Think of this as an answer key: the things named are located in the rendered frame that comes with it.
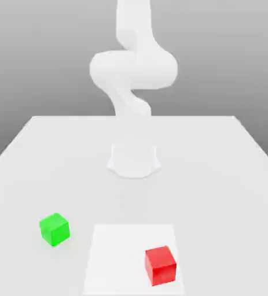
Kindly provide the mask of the small green cube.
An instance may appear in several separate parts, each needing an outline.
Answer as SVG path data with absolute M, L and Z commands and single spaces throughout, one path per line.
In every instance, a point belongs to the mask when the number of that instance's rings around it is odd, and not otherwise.
M 39 222 L 42 238 L 52 247 L 70 237 L 69 222 L 59 213 L 53 213 Z

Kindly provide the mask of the small red cube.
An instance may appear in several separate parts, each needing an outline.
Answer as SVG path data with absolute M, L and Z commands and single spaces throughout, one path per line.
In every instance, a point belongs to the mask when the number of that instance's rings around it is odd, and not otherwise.
M 152 286 L 175 281 L 177 262 L 168 246 L 145 250 L 145 270 Z

